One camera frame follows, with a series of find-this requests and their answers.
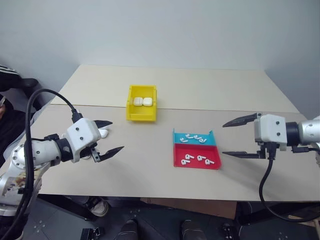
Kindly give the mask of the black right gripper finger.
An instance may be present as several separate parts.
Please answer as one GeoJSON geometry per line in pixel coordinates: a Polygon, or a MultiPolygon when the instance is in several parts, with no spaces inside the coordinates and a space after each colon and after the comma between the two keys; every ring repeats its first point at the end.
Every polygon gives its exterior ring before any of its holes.
{"type": "Polygon", "coordinates": [[[246,151],[224,151],[222,152],[225,155],[229,155],[235,158],[241,159],[258,159],[258,153],[247,153],[246,151]]]}
{"type": "Polygon", "coordinates": [[[247,123],[253,122],[254,120],[258,119],[261,115],[262,115],[261,112],[256,112],[250,115],[240,116],[231,121],[228,121],[222,127],[228,128],[228,127],[243,126],[243,125],[246,125],[247,123]]]}

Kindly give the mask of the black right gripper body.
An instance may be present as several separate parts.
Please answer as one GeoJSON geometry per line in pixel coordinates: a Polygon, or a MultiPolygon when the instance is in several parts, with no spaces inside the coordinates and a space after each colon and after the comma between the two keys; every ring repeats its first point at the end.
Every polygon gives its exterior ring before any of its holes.
{"type": "Polygon", "coordinates": [[[256,152],[258,159],[274,160],[276,158],[277,143],[276,142],[258,142],[260,150],[256,152]]]}

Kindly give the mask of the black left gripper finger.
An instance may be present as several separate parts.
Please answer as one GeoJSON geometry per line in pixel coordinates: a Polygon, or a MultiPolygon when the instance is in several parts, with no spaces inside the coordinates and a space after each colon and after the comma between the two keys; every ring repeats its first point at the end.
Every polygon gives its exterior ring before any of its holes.
{"type": "Polygon", "coordinates": [[[116,155],[123,148],[124,148],[124,146],[119,146],[119,147],[108,150],[105,154],[100,154],[99,152],[97,152],[96,162],[99,163],[99,162],[103,162],[105,160],[112,158],[114,155],[116,155]]]}
{"type": "Polygon", "coordinates": [[[108,120],[94,120],[94,123],[99,130],[107,130],[108,126],[113,124],[112,121],[108,120]]]}

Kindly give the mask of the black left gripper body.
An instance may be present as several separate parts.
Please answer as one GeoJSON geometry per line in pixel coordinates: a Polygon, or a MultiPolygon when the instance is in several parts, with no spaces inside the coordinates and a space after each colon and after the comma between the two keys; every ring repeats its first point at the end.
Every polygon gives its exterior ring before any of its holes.
{"type": "Polygon", "coordinates": [[[97,143],[92,144],[91,146],[88,146],[86,148],[84,148],[81,152],[80,152],[80,158],[81,159],[89,159],[92,158],[94,160],[95,163],[100,161],[100,155],[99,152],[97,150],[97,143]]]}

